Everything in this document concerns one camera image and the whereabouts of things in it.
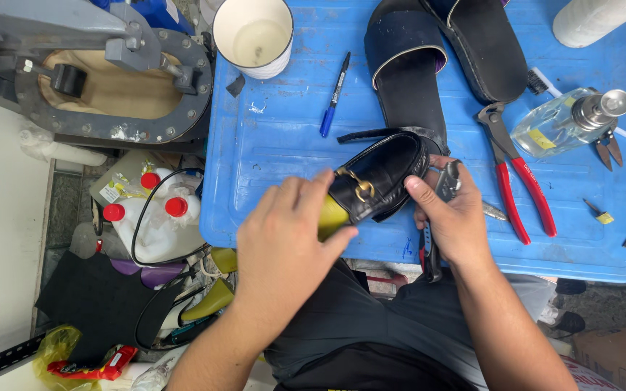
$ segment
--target black cable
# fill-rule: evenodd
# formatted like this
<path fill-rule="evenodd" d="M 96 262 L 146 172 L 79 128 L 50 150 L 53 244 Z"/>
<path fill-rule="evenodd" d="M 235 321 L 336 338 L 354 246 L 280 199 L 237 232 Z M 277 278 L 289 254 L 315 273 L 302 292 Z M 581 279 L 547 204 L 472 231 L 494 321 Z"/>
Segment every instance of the black cable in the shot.
<path fill-rule="evenodd" d="M 142 218 L 144 218 L 144 213 L 146 212 L 146 209 L 149 207 L 149 202 L 151 202 L 151 199 L 154 197 L 154 194 L 159 189 L 159 187 L 161 187 L 163 182 L 165 182 L 168 178 L 172 177 L 173 175 L 185 173 L 187 171 L 199 171 L 199 170 L 200 170 L 199 168 L 180 168 L 179 170 L 173 171 L 172 173 L 166 175 L 166 177 L 163 178 L 161 182 L 159 182 L 159 184 L 156 185 L 156 187 L 154 187 L 154 190 L 151 191 L 151 194 L 149 194 L 149 197 L 144 203 L 144 208 L 141 209 L 141 213 L 139 214 L 139 219 L 137 219 L 137 226 L 134 228 L 134 234 L 132 235 L 132 246 L 129 249 L 129 253 L 132 256 L 132 260 L 134 261 L 134 263 L 136 263 L 139 266 L 156 266 L 156 265 L 162 265 L 162 264 L 170 264 L 173 262 L 182 261 L 186 259 L 187 257 L 191 257 L 192 255 L 195 255 L 199 253 L 200 251 L 204 250 L 208 246 L 208 244 L 205 243 L 204 245 L 202 245 L 201 247 L 199 247 L 197 250 L 193 251 L 192 253 L 182 255 L 181 257 L 175 257 L 167 261 L 152 262 L 152 263 L 144 263 L 144 262 L 139 261 L 134 252 L 134 247 L 136 246 L 136 242 L 137 242 L 137 234 L 139 233 L 139 226 L 141 225 Z"/>
<path fill-rule="evenodd" d="M 168 349 L 154 349 L 151 346 L 145 346 L 144 344 L 142 344 L 139 341 L 139 337 L 138 337 L 138 333 L 139 333 L 139 324 L 141 323 L 141 319 L 144 317 L 144 313 L 146 312 L 147 308 L 149 306 L 151 306 L 151 303 L 154 301 L 154 299 L 156 297 L 159 296 L 159 294 L 161 294 L 161 292 L 166 289 L 166 287 L 169 287 L 173 282 L 175 282 L 175 280 L 182 280 L 185 277 L 196 277 L 197 275 L 197 271 L 190 268 L 189 271 L 186 271 L 184 273 L 180 273 L 177 276 L 175 276 L 173 279 L 171 279 L 170 281 L 168 281 L 167 283 L 163 284 L 163 286 L 161 288 L 159 288 L 159 290 L 156 291 L 156 293 L 149 299 L 149 301 L 146 303 L 146 306 L 144 306 L 144 308 L 141 310 L 141 312 L 139 313 L 139 317 L 137 318 L 137 322 L 134 325 L 134 344 L 135 346 L 137 346 L 139 349 L 145 350 L 145 351 L 169 351 L 169 350 L 173 350 L 173 349 L 177 349 L 180 346 L 185 346 L 187 344 L 189 344 L 192 341 L 187 341 L 187 342 L 183 342 L 182 344 L 179 345 L 175 345 L 173 347 L 170 347 Z M 201 291 L 203 291 L 204 289 L 206 289 L 206 285 L 197 288 L 194 292 L 191 292 L 188 296 L 181 298 L 178 303 L 173 303 L 173 306 L 171 306 L 171 308 L 175 307 L 177 304 L 183 303 L 187 297 L 194 297 L 196 294 L 200 293 Z"/>

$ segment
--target end cutting pliers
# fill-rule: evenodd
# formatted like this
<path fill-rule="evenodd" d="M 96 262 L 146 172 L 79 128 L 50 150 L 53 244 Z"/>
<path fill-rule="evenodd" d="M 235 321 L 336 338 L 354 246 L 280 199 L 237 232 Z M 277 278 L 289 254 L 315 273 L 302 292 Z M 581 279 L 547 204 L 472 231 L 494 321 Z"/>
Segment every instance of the end cutting pliers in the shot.
<path fill-rule="evenodd" d="M 535 206 L 538 208 L 540 218 L 543 221 L 544 232 L 550 237 L 557 236 L 557 228 L 554 225 L 550 206 L 547 204 L 543 190 L 540 188 L 538 181 L 535 180 L 533 172 L 526 162 L 523 161 L 523 158 L 518 155 L 518 151 L 516 151 L 516 147 L 511 141 L 509 132 L 506 130 L 506 125 L 504 121 L 501 120 L 501 113 L 503 112 L 503 103 L 493 103 L 477 113 L 477 120 L 484 125 L 492 149 L 494 150 L 494 161 L 497 164 L 497 181 L 499 182 L 501 198 L 504 200 L 504 206 L 506 207 L 506 214 L 509 215 L 511 219 L 511 224 L 516 231 L 518 239 L 520 239 L 523 244 L 530 244 L 530 237 L 525 227 L 523 227 L 521 218 L 518 216 L 516 203 L 513 201 L 513 193 L 511 192 L 511 183 L 509 181 L 509 169 L 505 162 L 506 156 L 509 156 L 513 168 L 516 170 L 516 173 L 518 173 L 518 176 L 521 177 L 521 180 L 523 180 L 523 183 L 525 183 L 526 188 L 535 201 Z"/>

